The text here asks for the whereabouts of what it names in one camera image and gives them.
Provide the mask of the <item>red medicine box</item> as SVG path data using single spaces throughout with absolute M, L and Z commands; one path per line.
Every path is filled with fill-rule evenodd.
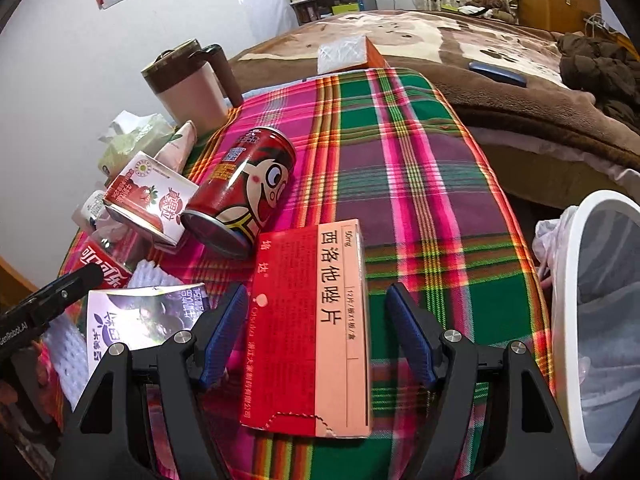
M 262 234 L 250 285 L 241 424 L 296 437 L 369 437 L 369 336 L 358 220 Z

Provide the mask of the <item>purple grape milk carton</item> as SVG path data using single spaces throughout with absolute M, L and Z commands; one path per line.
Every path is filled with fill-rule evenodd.
M 210 308 L 204 284 L 99 289 L 87 302 L 87 361 L 93 372 L 116 342 L 139 350 L 190 330 Z

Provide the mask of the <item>white foam fruit net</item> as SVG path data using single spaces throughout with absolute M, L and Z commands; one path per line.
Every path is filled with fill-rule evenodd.
M 156 262 L 141 260 L 127 284 L 128 288 L 181 285 L 182 281 L 165 272 Z

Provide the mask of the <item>red cartoon drink can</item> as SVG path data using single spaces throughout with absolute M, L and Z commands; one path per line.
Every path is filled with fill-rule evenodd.
M 295 148 L 278 129 L 243 133 L 180 214 L 200 243 L 227 258 L 245 258 L 277 211 L 296 163 Z

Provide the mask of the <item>red strawberry milk carton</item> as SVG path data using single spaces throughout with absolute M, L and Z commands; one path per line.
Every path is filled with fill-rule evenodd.
M 194 182 L 140 151 L 108 186 L 103 201 L 114 220 L 175 254 L 186 232 L 181 215 L 197 190 Z

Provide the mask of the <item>white trash bin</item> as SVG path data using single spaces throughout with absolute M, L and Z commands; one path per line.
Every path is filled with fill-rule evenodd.
M 628 478 L 639 456 L 639 206 L 593 192 L 553 234 L 556 400 L 579 473 Z

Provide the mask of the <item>red cola bottle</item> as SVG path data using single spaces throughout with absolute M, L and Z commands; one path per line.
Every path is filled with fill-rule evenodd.
M 100 288 L 124 288 L 147 249 L 146 241 L 130 228 L 125 228 L 120 240 L 79 230 L 70 245 L 63 270 L 76 271 L 86 264 L 95 263 L 103 272 Z

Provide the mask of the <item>small white plastic packet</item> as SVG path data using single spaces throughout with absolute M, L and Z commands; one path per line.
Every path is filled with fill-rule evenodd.
M 103 190 L 93 191 L 85 201 L 80 204 L 72 214 L 72 220 L 86 234 L 96 232 L 100 222 L 106 221 L 110 216 L 104 205 Z

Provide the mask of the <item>colourful plaid tablecloth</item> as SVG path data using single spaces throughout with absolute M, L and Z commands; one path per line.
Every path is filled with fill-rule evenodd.
M 244 351 L 201 398 L 237 479 L 397 479 L 434 406 L 399 354 L 386 289 L 399 282 L 443 326 L 484 346 L 523 341 L 551 379 L 550 323 L 515 214 L 472 134 L 439 88 L 408 70 L 356 70 L 247 99 L 199 145 L 203 183 L 251 128 L 293 143 L 296 165 L 274 230 L 359 222 L 369 292 L 373 428 L 365 439 L 278 437 L 239 422 Z

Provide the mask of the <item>bed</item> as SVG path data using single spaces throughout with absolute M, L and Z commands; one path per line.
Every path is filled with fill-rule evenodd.
M 639 196 L 639 167 L 631 169 L 597 155 L 536 136 L 469 127 L 506 192 L 564 209 L 587 194 L 609 188 Z

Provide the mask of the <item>pink brown lidded mug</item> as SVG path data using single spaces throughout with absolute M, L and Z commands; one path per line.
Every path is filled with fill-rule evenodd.
M 220 129 L 243 93 L 220 44 L 191 39 L 161 53 L 141 71 L 154 96 L 179 126 L 193 122 L 198 136 Z

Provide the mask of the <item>blue phone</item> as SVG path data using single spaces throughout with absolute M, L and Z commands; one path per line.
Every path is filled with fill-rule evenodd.
M 500 82 L 500 84 L 510 84 L 511 86 L 520 88 L 527 87 L 527 80 L 523 75 L 500 66 L 471 61 L 468 64 L 468 69 L 472 73 L 482 75 L 495 82 Z

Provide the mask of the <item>brown bear blanket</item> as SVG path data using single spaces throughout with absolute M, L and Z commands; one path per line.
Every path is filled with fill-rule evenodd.
M 322 44 L 367 36 L 389 66 L 422 74 L 469 127 L 506 130 L 578 148 L 631 169 L 639 133 L 603 114 L 591 93 L 563 84 L 550 32 L 450 12 L 338 14 L 250 47 L 231 61 L 242 90 L 314 75 Z M 500 84 L 468 69 L 471 61 L 523 75 L 527 87 Z

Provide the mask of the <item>orange tissue box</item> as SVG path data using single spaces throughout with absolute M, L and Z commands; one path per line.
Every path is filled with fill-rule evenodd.
M 345 37 L 322 44 L 318 49 L 319 75 L 387 67 L 386 59 L 367 36 Z

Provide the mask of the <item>dark brown jacket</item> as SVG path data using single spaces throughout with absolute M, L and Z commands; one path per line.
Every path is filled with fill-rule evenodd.
M 615 42 L 562 35 L 560 74 L 568 88 L 591 93 L 608 117 L 639 132 L 639 61 Z

